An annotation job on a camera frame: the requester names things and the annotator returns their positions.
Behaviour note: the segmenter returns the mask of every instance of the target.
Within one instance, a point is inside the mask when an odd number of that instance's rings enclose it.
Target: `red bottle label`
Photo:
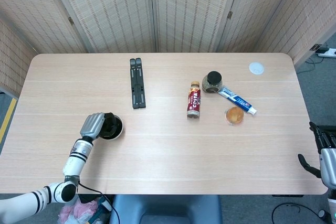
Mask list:
[[[187,111],[190,110],[199,111],[200,103],[201,103],[201,90],[198,88],[191,88],[189,91]]]

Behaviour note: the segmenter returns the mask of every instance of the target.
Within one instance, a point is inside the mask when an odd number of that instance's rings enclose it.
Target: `power strip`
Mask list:
[[[330,57],[330,58],[336,58],[336,48],[329,48],[328,51],[326,51],[323,54],[317,53],[320,57]]]

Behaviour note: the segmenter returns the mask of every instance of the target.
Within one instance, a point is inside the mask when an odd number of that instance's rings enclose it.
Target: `white coaster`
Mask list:
[[[254,74],[262,74],[264,72],[264,66],[258,62],[252,62],[250,64],[250,71]]]

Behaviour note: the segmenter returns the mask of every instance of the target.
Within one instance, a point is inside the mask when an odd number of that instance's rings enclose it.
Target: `blue toothpaste tube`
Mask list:
[[[257,112],[257,110],[255,108],[253,108],[251,104],[249,104],[243,98],[241,98],[240,96],[236,95],[234,92],[228,90],[224,86],[219,90],[218,94],[220,94],[221,96],[229,99],[235,105],[237,105],[238,107],[240,107],[243,110],[245,110],[247,113],[250,113],[250,114],[254,115]]]

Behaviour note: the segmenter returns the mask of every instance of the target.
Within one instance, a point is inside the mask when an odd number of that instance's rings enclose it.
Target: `jar lid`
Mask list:
[[[216,85],[220,83],[220,81],[222,80],[222,76],[217,71],[211,71],[210,73],[208,73],[206,79],[210,84]]]
[[[191,82],[191,85],[197,85],[197,86],[200,86],[198,81],[192,81],[192,82]]]

